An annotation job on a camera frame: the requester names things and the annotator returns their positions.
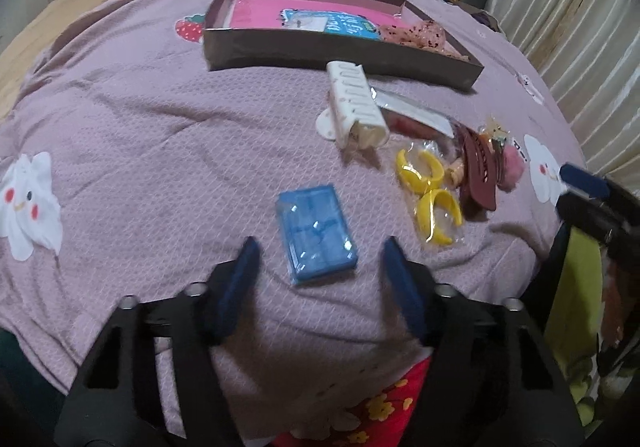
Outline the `floral chiffon scrunchie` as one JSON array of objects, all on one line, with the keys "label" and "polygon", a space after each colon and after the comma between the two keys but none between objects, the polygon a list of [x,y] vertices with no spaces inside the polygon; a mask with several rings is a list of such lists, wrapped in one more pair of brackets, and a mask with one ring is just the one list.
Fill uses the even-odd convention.
[{"label": "floral chiffon scrunchie", "polygon": [[380,25],[378,35],[388,43],[417,48],[467,62],[469,57],[456,50],[447,40],[446,31],[437,22],[422,20],[410,27]]}]

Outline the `pink fuzzy pompom clip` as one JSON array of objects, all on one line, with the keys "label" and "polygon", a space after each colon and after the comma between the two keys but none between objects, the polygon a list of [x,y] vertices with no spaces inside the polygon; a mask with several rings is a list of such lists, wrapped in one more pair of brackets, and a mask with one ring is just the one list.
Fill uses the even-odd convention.
[{"label": "pink fuzzy pompom clip", "polygon": [[498,187],[504,192],[512,192],[525,170],[525,162],[518,149],[512,145],[504,147],[498,166]]}]

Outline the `blue plastic card box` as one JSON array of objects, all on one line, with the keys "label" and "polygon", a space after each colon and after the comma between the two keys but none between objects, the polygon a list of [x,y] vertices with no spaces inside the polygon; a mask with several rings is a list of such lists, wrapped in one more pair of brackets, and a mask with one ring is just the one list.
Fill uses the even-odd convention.
[{"label": "blue plastic card box", "polygon": [[357,247],[333,185],[282,192],[276,213],[293,285],[355,269]]}]

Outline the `silver white packet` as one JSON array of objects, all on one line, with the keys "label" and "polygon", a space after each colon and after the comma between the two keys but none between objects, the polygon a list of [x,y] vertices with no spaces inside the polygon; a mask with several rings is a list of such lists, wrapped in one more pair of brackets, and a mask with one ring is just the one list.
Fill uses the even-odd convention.
[{"label": "silver white packet", "polygon": [[378,108],[390,114],[412,120],[427,126],[449,138],[454,137],[454,127],[450,119],[437,110],[422,107],[417,102],[386,90],[370,87],[371,96]]}]

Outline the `pink book in tray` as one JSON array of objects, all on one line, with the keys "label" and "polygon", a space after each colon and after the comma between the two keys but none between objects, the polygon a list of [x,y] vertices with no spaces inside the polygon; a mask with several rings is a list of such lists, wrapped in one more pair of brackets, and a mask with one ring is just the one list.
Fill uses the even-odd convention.
[{"label": "pink book in tray", "polygon": [[232,29],[294,29],[376,39],[382,26],[416,23],[402,10],[311,0],[234,0],[222,26]]}]

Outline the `lilac cartoon print blanket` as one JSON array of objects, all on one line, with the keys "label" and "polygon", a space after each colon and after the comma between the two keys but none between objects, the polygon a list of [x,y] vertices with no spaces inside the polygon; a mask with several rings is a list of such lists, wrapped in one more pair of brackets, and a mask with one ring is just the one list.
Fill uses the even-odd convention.
[{"label": "lilac cartoon print blanket", "polygon": [[[471,92],[401,78],[375,85],[472,129],[503,124],[529,159],[497,209],[462,240],[430,249],[414,228],[394,149],[343,155],[316,131],[322,70],[209,70],[180,20],[213,0],[108,0],[56,38],[27,74],[1,126],[1,162],[47,152],[63,240],[17,261],[1,251],[1,326],[48,389],[66,393],[115,304],[171,297],[262,246],[262,269],[235,333],[213,352],[245,439],[276,435],[393,384],[426,351],[406,329],[380,267],[396,237],[413,261],[488,302],[521,294],[559,222],[539,167],[582,163],[550,94],[518,82],[527,58],[460,8],[407,0],[483,64]],[[278,195],[333,185],[358,251],[353,271],[293,285]]]}]

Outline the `red floral cloth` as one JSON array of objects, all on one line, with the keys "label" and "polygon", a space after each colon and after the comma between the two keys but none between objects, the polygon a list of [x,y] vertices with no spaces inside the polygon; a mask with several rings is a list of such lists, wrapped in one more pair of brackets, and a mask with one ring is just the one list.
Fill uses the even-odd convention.
[{"label": "red floral cloth", "polygon": [[426,379],[431,358],[414,365],[382,392],[346,409],[329,425],[324,438],[304,433],[283,433],[270,446],[398,446]]}]

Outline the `white plastic comb clip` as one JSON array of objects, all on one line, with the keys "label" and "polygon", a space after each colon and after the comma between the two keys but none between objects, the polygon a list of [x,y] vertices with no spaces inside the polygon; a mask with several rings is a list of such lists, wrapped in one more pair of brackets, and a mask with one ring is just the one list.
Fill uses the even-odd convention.
[{"label": "white plastic comb clip", "polygon": [[341,60],[326,64],[330,80],[328,104],[341,129],[338,148],[356,145],[359,149],[378,148],[390,137],[390,129],[371,96],[370,85],[360,65]]}]

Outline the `brown shallow cardboard tray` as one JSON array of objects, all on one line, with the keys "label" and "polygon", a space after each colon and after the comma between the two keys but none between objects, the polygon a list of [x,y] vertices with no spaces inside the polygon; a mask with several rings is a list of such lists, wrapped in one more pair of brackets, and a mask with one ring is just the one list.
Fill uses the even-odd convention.
[{"label": "brown shallow cardboard tray", "polygon": [[[445,55],[408,48],[376,39],[341,36],[294,29],[224,28],[224,18],[234,0],[213,0],[205,15],[204,56],[212,70],[250,66],[322,69],[331,60],[345,60],[363,66],[369,74],[413,79],[450,86],[460,91],[472,89],[484,67],[454,36],[448,42],[469,57],[467,62]],[[418,22],[428,15],[406,0],[311,0],[374,7],[386,12],[402,10]]]}]

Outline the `cream striped curtain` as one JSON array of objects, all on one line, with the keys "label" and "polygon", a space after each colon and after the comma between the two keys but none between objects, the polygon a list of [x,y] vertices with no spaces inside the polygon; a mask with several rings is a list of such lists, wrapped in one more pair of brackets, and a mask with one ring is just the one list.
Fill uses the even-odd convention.
[{"label": "cream striped curtain", "polygon": [[589,170],[639,190],[639,0],[488,0],[582,146]]}]

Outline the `white round hair clip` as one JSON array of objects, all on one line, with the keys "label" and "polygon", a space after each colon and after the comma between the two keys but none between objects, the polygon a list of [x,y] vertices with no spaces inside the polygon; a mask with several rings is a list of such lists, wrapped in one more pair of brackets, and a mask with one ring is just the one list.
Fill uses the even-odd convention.
[{"label": "white round hair clip", "polygon": [[340,125],[331,108],[324,109],[316,119],[317,133],[327,141],[338,142],[341,138]]}]

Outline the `yellow bangles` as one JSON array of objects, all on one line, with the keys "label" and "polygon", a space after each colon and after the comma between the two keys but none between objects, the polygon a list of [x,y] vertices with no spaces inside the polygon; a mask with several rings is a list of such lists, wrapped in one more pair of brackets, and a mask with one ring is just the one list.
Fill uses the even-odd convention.
[{"label": "yellow bangles", "polygon": [[427,142],[400,148],[395,171],[423,241],[435,247],[454,245],[464,219],[457,195],[446,185],[446,163],[438,149]]}]

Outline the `dark maroon hair claw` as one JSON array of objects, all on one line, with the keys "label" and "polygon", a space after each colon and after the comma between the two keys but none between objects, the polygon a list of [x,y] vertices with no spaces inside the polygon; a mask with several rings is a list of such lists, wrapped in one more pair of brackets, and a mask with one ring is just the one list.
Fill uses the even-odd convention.
[{"label": "dark maroon hair claw", "polygon": [[454,127],[462,151],[463,180],[460,184],[462,212],[476,218],[497,209],[498,175],[495,152],[483,136],[463,124]]}]

